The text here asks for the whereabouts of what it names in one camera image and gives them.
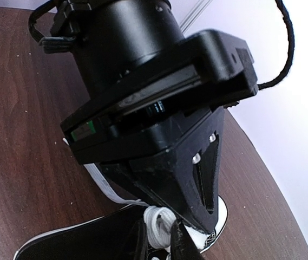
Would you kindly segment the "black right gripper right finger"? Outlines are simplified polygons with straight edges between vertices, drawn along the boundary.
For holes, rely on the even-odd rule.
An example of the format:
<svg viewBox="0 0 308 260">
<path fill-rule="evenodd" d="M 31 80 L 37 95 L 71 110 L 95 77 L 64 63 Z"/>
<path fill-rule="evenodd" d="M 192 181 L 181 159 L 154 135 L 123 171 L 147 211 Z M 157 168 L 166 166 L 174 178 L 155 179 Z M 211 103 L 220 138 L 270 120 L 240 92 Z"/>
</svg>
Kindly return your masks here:
<svg viewBox="0 0 308 260">
<path fill-rule="evenodd" d="M 181 219 L 176 220 L 171 228 L 171 259 L 200 260 L 202 256 L 188 234 Z"/>
</svg>

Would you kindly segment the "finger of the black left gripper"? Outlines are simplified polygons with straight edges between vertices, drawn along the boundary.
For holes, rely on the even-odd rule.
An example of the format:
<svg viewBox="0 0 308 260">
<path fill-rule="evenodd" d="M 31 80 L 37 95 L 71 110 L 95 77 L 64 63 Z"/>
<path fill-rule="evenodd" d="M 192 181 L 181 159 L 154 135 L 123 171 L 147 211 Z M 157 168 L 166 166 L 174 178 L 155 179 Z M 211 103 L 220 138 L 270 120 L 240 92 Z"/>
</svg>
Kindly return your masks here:
<svg viewBox="0 0 308 260">
<path fill-rule="evenodd" d="M 106 177 L 131 194 L 192 223 L 191 157 L 102 157 L 99 164 Z"/>
<path fill-rule="evenodd" d="M 192 223 L 203 233 L 211 233 L 218 217 L 218 174 L 224 109 L 207 113 L 173 146 L 149 157 L 192 158 Z"/>
</svg>

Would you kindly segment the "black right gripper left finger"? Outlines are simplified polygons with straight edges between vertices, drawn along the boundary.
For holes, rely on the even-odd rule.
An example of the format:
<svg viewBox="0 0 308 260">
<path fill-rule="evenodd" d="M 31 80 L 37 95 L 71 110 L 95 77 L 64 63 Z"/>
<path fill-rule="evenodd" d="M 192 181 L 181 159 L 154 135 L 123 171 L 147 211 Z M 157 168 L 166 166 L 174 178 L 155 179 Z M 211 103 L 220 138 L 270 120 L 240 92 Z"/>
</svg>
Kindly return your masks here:
<svg viewBox="0 0 308 260">
<path fill-rule="evenodd" d="M 132 227 L 125 243 L 125 259 L 143 260 L 148 256 L 147 228 L 142 219 Z"/>
</svg>

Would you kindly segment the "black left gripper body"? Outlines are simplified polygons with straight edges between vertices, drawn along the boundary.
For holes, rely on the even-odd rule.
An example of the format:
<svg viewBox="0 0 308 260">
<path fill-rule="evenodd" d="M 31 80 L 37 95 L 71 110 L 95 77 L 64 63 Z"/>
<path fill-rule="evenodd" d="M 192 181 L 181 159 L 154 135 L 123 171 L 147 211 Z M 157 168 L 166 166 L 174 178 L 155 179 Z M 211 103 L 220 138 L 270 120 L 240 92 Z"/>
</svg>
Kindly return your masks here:
<svg viewBox="0 0 308 260">
<path fill-rule="evenodd" d="M 253 62 L 245 40 L 198 32 L 81 106 L 62 131 L 80 164 L 155 155 L 219 107 L 255 96 Z"/>
</svg>

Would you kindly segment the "black white canvas sneaker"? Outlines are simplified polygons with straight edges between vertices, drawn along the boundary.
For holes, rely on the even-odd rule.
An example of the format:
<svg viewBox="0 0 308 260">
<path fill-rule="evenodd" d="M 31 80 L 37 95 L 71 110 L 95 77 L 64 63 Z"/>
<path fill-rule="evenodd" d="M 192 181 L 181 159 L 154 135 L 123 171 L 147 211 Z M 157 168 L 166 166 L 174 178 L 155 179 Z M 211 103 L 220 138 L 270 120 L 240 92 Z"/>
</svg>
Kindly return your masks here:
<svg viewBox="0 0 308 260">
<path fill-rule="evenodd" d="M 16 251 L 14 259 L 125 259 L 125 243 L 132 227 L 143 220 L 147 207 L 156 205 L 146 203 L 113 182 L 95 164 L 87 164 L 86 169 L 103 193 L 122 204 L 122 208 L 107 216 L 37 235 Z M 201 255 L 216 243 L 226 226 L 228 209 L 219 195 L 218 203 L 219 219 L 211 233 L 198 231 L 175 214 Z M 171 259 L 171 246 L 155 249 L 148 242 L 147 259 Z"/>
</svg>

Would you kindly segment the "white shoelace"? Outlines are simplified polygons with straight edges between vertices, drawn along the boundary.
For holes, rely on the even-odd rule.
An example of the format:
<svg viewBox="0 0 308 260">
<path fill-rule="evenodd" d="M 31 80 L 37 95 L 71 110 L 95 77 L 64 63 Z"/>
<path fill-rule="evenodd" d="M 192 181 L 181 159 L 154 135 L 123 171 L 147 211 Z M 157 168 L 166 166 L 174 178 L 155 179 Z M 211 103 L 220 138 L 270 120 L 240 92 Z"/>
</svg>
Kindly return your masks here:
<svg viewBox="0 0 308 260">
<path fill-rule="evenodd" d="M 166 249 L 171 245 L 171 229 L 175 214 L 166 207 L 149 206 L 143 214 L 148 242 L 155 249 Z"/>
</svg>

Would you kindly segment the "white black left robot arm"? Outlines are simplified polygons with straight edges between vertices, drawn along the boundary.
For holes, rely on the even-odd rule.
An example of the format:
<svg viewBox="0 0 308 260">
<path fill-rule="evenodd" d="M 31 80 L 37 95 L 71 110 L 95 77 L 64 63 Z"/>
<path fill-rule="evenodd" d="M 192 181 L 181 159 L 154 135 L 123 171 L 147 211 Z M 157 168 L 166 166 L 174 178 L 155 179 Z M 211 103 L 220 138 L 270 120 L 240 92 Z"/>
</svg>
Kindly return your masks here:
<svg viewBox="0 0 308 260">
<path fill-rule="evenodd" d="M 185 37 L 169 1 L 48 1 L 28 27 L 45 53 L 71 53 L 86 85 L 61 123 L 78 163 L 212 232 L 224 109 L 258 91 L 247 43 Z"/>
</svg>

